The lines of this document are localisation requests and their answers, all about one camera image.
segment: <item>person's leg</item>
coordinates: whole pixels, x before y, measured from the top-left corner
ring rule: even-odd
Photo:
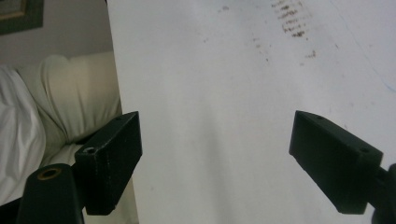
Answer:
[[[40,65],[17,71],[32,93],[46,129],[42,165],[49,164],[64,145],[78,142],[121,114],[112,52],[70,60],[50,56]]]

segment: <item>white cloth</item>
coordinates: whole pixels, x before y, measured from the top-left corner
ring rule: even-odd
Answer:
[[[0,66],[0,205],[22,196],[46,145],[35,102],[18,73]]]

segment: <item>person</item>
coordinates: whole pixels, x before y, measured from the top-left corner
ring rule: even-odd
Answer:
[[[20,198],[26,178],[37,168],[73,164],[79,142],[121,115],[112,52],[3,65],[0,88],[0,205]],[[120,203],[130,210],[116,212],[106,222],[137,222],[133,189],[125,194],[133,201],[121,197]]]

